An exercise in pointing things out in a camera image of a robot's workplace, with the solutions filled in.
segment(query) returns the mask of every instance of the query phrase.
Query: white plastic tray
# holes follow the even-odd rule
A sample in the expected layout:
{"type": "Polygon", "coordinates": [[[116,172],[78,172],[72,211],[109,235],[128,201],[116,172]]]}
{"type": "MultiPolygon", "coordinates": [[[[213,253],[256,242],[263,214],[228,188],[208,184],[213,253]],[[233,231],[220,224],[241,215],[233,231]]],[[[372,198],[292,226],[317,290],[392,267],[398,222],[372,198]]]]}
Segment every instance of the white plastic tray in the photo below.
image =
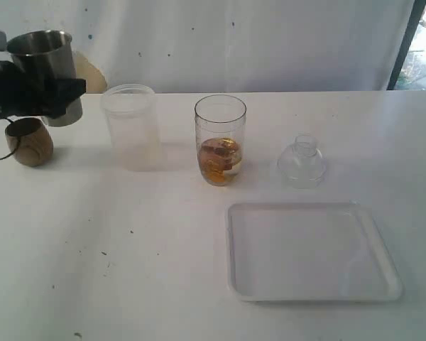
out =
{"type": "Polygon", "coordinates": [[[352,203],[241,203],[227,212],[229,285],[243,301],[394,301],[402,283],[352,203]]]}

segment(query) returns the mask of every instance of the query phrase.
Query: stainless steel cup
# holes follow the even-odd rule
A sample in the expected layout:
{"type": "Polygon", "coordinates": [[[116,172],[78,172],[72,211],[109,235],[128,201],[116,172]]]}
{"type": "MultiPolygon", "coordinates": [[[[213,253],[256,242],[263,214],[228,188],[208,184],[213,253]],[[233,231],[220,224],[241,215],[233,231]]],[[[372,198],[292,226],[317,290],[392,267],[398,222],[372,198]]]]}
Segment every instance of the stainless steel cup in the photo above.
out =
{"type": "MultiPolygon", "coordinates": [[[[17,36],[8,42],[14,64],[44,87],[46,80],[76,78],[71,51],[72,37],[63,31],[36,31],[17,36]]],[[[76,99],[66,114],[58,119],[43,117],[49,126],[67,126],[82,116],[80,99],[76,99]]]]}

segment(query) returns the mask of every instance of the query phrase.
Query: brown wooden cup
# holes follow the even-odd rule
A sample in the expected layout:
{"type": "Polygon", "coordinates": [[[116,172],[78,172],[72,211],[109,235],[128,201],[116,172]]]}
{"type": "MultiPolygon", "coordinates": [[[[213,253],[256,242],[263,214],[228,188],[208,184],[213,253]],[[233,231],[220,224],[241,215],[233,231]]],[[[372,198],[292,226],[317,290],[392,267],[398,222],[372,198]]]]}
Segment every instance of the brown wooden cup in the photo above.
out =
{"type": "Polygon", "coordinates": [[[25,166],[35,167],[50,160],[54,145],[42,121],[34,117],[18,119],[5,129],[8,147],[14,158],[25,166]]]}

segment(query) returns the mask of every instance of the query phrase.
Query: white wall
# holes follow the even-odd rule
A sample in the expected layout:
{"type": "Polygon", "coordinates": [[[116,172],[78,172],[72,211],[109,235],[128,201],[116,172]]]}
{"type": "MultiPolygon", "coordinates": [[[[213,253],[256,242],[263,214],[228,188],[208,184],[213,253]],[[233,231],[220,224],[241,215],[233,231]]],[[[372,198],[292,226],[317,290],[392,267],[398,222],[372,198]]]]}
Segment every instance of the white wall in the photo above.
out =
{"type": "Polygon", "coordinates": [[[74,48],[109,86],[138,82],[157,92],[382,90],[412,4],[1,0],[0,29],[9,38],[47,28],[73,34],[74,48]]]}

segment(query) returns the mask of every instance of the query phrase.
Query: white table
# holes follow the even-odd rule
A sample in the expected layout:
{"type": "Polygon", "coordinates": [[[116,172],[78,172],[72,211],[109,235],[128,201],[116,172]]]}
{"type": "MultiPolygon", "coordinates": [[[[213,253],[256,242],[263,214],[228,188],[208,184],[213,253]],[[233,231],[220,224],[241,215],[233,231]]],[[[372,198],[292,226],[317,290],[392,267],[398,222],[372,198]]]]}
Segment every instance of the white table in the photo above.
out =
{"type": "Polygon", "coordinates": [[[202,96],[158,95],[170,152],[161,172],[114,165],[99,95],[82,98],[79,122],[50,129],[51,164],[0,162],[0,340],[426,340],[426,93],[238,94],[248,105],[246,162],[225,188],[197,169],[202,96]],[[289,188],[275,169],[300,132],[329,161],[315,190],[289,188]],[[238,301],[226,285],[224,212],[257,199],[369,207],[402,300],[238,301]]]}

